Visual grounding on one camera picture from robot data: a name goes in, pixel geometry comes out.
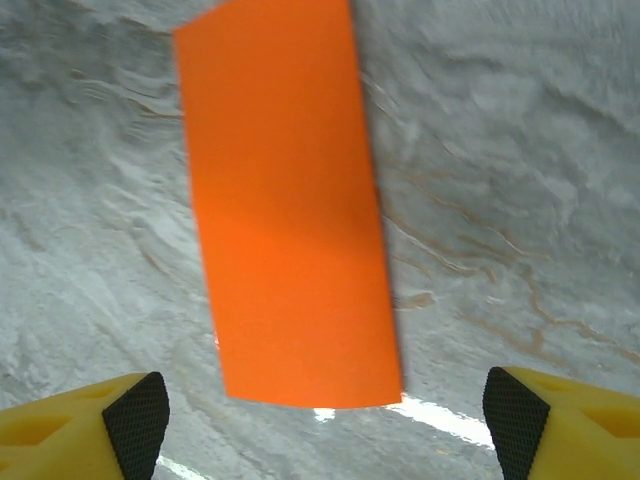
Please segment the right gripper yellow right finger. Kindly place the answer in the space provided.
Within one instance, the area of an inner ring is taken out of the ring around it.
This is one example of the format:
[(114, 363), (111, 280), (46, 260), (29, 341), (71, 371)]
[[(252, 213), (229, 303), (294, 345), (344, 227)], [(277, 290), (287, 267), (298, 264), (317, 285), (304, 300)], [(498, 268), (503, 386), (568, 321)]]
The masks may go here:
[(505, 479), (639, 477), (636, 396), (495, 366), (487, 375), (483, 413)]

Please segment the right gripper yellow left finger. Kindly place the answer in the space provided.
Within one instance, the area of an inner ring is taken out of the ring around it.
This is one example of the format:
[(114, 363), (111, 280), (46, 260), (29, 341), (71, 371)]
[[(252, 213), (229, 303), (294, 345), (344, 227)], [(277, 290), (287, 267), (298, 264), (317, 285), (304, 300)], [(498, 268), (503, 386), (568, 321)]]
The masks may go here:
[(169, 423), (159, 372), (123, 375), (1, 411), (1, 477), (150, 479)]

